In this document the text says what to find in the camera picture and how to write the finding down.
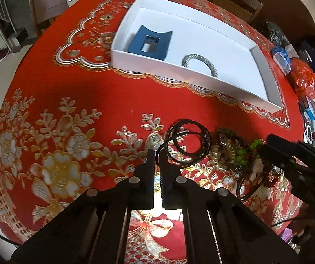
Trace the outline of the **orange plastic bag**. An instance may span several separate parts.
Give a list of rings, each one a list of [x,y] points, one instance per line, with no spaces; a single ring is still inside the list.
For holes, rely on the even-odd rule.
[[[287,79],[298,97],[315,99],[315,72],[299,58],[290,59],[291,71]]]

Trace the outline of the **red floral tablecloth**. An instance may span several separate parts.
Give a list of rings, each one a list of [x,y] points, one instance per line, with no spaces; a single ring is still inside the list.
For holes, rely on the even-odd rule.
[[[113,69],[110,48],[135,0],[80,0],[22,59],[0,110],[0,227],[26,242],[78,196],[131,177],[173,122],[227,128],[256,144],[269,134],[299,140],[297,97],[277,65],[273,44],[205,0],[169,0],[195,8],[255,41],[280,90],[283,108],[268,113],[187,83]]]

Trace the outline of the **blue white tissue pack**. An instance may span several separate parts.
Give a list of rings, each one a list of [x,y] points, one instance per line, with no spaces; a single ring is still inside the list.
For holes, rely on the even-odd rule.
[[[292,44],[288,44],[284,48],[276,45],[272,47],[271,53],[272,59],[285,76],[291,71],[291,59],[299,57]]]

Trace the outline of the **black plastic bag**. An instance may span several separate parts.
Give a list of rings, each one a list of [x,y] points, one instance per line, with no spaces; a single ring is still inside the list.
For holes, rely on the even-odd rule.
[[[280,27],[273,22],[264,21],[263,35],[276,46],[285,48],[290,44]]]

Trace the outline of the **white shallow tray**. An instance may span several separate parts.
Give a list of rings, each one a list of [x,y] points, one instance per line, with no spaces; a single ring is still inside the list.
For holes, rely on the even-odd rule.
[[[141,26],[173,31],[164,61],[131,54],[128,46]],[[228,24],[167,0],[136,0],[111,45],[111,64],[197,85],[250,103],[270,113],[283,108],[274,75],[260,47]]]

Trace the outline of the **dark round table top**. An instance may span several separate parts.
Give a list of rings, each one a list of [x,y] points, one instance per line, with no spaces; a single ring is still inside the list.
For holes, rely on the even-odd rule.
[[[301,0],[258,0],[263,3],[256,18],[250,23],[262,32],[264,22],[275,23],[283,31],[289,42],[301,43],[307,38],[315,38],[314,20]]]

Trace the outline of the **wooden chair with jacket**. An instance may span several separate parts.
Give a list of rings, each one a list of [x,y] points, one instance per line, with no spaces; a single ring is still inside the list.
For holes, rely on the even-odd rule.
[[[29,0],[30,16],[37,37],[68,8],[66,0]]]

